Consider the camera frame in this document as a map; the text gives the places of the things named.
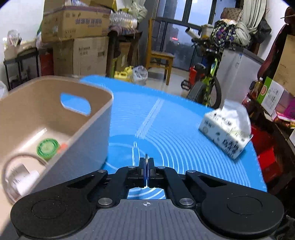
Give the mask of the white chest freezer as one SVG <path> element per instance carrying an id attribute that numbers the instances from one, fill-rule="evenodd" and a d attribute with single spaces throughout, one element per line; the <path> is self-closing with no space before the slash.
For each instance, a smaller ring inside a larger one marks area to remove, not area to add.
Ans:
<path id="1" fill-rule="evenodd" d="M 226 99 L 241 103 L 249 92 L 251 83 L 257 80 L 257 73 L 264 60 L 237 47 L 224 49 L 216 77 L 221 87 L 221 105 Z"/>

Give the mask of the clear packing tape roll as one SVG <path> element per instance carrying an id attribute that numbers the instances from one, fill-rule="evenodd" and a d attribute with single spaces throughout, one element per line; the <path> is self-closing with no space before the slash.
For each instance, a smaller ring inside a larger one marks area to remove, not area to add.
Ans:
<path id="1" fill-rule="evenodd" d="M 41 172 L 37 169 L 28 170 L 22 162 L 23 159 L 33 164 L 38 162 L 42 167 Z M 21 152 L 11 155 L 3 165 L 1 173 L 1 184 L 8 202 L 13 205 L 28 193 L 47 165 L 46 160 L 31 153 Z"/>

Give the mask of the green white carton box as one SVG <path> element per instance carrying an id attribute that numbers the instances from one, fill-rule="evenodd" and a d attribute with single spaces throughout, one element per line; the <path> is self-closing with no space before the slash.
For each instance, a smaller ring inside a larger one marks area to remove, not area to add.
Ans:
<path id="1" fill-rule="evenodd" d="M 271 78 L 266 77 L 256 101 L 271 116 L 283 93 L 284 87 Z"/>

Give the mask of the white tissue pack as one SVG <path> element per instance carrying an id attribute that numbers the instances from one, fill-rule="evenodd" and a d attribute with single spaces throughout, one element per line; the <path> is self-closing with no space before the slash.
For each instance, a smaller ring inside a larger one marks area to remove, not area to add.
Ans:
<path id="1" fill-rule="evenodd" d="M 247 109 L 232 100 L 225 100 L 221 109 L 204 114 L 199 131 L 234 160 L 253 136 Z"/>

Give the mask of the white pill bottle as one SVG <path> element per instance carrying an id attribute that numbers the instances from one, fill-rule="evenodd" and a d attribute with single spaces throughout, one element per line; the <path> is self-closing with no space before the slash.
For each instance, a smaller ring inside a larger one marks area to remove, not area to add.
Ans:
<path id="1" fill-rule="evenodd" d="M 16 183 L 16 190 L 20 196 L 24 196 L 32 185 L 39 178 L 40 173 L 37 170 L 29 172 Z"/>

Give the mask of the white USB charger plug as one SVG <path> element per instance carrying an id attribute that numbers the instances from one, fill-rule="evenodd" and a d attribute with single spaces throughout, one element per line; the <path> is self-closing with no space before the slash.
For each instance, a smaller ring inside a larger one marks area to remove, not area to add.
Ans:
<path id="1" fill-rule="evenodd" d="M 11 182 L 14 184 L 18 184 L 29 174 L 29 171 L 23 164 L 18 164 L 11 171 Z"/>

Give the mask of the yellow plastic jug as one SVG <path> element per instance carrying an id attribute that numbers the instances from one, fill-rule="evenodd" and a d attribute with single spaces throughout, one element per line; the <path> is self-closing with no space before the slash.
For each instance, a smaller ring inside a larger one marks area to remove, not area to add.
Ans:
<path id="1" fill-rule="evenodd" d="M 123 71 L 115 71 L 114 78 L 126 82 L 132 82 L 131 75 L 133 73 L 133 66 L 127 66 Z"/>

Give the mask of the blue silicone baking mat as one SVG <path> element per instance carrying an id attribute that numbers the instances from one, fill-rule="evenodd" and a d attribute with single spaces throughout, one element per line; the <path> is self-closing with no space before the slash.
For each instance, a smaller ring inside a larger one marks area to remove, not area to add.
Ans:
<path id="1" fill-rule="evenodd" d="M 148 155 L 155 165 L 171 167 L 179 174 L 193 169 L 267 190 L 252 143 L 232 160 L 199 131 L 209 108 L 113 78 L 86 76 L 81 82 L 106 88 L 114 95 L 108 156 L 103 165 L 109 173 L 137 165 L 140 158 Z"/>

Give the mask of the top stacked cardboard box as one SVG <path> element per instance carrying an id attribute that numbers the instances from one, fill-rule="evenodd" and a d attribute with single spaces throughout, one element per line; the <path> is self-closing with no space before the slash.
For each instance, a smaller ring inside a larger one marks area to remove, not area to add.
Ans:
<path id="1" fill-rule="evenodd" d="M 42 42 L 58 42 L 108 34 L 113 1 L 44 2 Z"/>

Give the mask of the silver key with ring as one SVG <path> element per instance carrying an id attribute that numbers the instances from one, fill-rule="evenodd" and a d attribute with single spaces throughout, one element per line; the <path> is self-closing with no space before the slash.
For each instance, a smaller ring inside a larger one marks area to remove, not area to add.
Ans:
<path id="1" fill-rule="evenodd" d="M 145 185 L 146 187 L 148 187 L 148 177 L 149 177 L 149 173 L 148 173 L 148 155 L 145 155 L 145 173 L 144 173 L 144 179 L 145 179 Z"/>

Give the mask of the clear plastic bag on floor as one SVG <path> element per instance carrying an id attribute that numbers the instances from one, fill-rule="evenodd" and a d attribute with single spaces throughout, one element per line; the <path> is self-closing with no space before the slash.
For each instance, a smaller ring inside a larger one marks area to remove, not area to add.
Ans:
<path id="1" fill-rule="evenodd" d="M 131 74 L 131 82 L 136 85 L 144 86 L 148 79 L 148 71 L 144 66 L 137 66 L 133 68 Z"/>

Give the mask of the black metal shelf rack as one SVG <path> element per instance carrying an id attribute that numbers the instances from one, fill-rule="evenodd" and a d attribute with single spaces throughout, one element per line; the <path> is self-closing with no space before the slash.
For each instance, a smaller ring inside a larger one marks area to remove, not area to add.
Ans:
<path id="1" fill-rule="evenodd" d="M 14 87 L 11 86 L 11 82 L 9 80 L 9 74 L 8 74 L 8 65 L 10 64 L 17 64 L 18 66 L 18 82 L 21 84 L 25 83 L 25 81 L 22 78 L 22 71 L 23 71 L 23 61 L 34 58 L 36 60 L 36 73 L 37 77 L 40 77 L 40 70 L 39 70 L 39 50 L 36 47 L 26 49 L 23 52 L 17 54 L 17 56 L 13 59 L 4 59 L 3 64 L 5 67 L 6 72 L 6 80 L 8 82 L 8 91 L 12 90 Z"/>

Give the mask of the beige plastic storage bin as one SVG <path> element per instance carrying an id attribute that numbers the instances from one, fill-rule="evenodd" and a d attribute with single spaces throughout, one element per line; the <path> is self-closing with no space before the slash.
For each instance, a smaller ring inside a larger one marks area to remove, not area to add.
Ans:
<path id="1" fill-rule="evenodd" d="M 1 173 L 6 160 L 54 138 L 60 148 L 29 191 L 39 191 L 100 169 L 107 159 L 113 93 L 72 78 L 44 76 L 13 89 L 1 100 Z M 28 170 L 41 165 L 23 159 Z M 17 239 L 12 204 L 1 184 L 1 239 Z"/>

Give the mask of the large wrapped cardboard box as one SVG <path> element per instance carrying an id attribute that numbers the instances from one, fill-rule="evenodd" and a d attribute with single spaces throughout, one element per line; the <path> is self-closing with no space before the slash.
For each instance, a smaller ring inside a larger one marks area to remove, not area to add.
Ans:
<path id="1" fill-rule="evenodd" d="M 53 44 L 53 70 L 57 76 L 106 74 L 108 37 L 84 37 Z"/>

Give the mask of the wooden chair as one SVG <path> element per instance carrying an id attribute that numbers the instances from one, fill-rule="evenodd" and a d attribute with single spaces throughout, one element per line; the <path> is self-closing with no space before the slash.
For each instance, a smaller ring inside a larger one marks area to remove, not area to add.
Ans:
<path id="1" fill-rule="evenodd" d="M 154 18 L 148 20 L 148 36 L 147 36 L 147 52 L 145 68 L 163 68 L 164 69 L 164 80 L 166 85 L 169 85 L 171 70 L 173 67 L 174 55 L 168 52 L 159 52 L 152 50 L 152 22 Z"/>

